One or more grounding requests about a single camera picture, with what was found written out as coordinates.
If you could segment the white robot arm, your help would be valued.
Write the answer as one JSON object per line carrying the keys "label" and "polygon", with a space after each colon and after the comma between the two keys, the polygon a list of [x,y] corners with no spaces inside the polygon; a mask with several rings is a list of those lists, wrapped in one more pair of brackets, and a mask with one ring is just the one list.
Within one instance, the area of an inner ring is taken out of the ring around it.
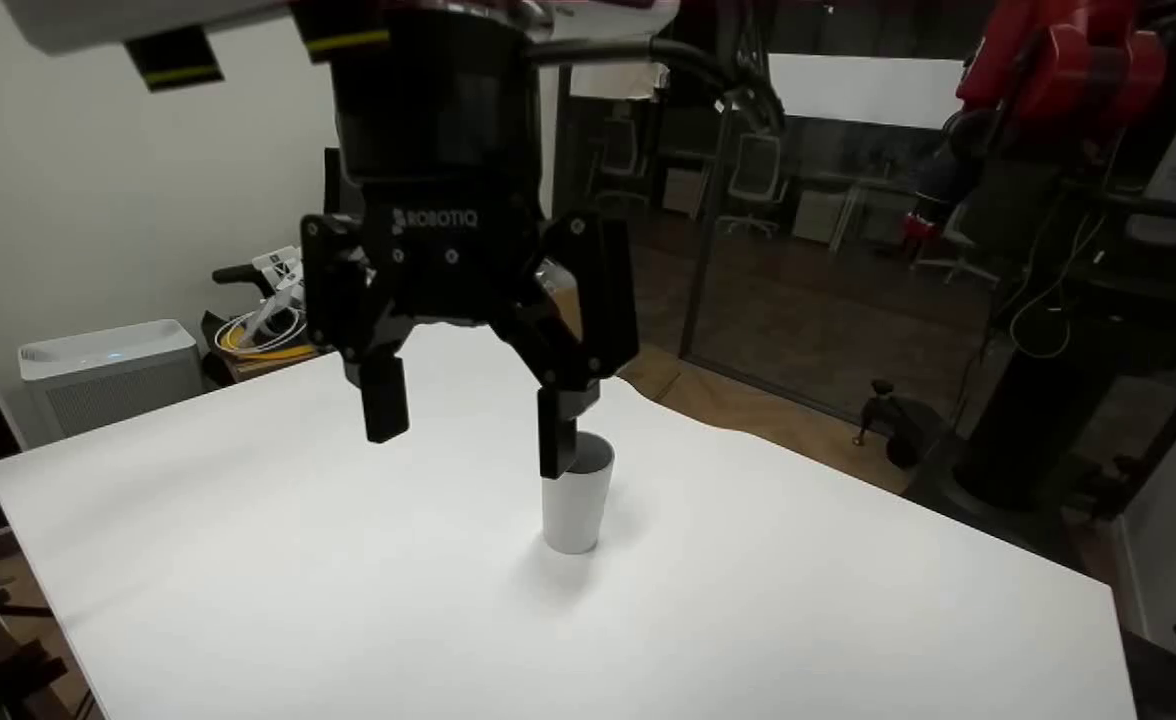
{"label": "white robot arm", "polygon": [[343,355],[363,435],[406,429],[405,342],[497,333],[536,376],[539,473],[588,456],[580,413],[634,351],[623,234],[539,209],[539,76],[630,61],[674,0],[0,0],[49,53],[117,45],[152,94],[211,84],[219,34],[282,19],[330,76],[336,138],[363,195],[301,223],[312,337]]}

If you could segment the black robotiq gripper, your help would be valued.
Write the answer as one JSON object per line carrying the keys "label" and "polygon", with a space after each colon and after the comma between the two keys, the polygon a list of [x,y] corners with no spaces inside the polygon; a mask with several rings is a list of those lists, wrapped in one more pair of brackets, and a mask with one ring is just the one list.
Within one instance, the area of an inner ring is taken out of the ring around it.
{"label": "black robotiq gripper", "polygon": [[294,30],[359,191],[354,221],[301,223],[306,323],[343,355],[363,435],[406,429],[417,327],[487,327],[536,376],[539,475],[558,480],[601,376],[634,351],[623,228],[539,209],[539,68],[558,49],[517,11],[301,11]]}

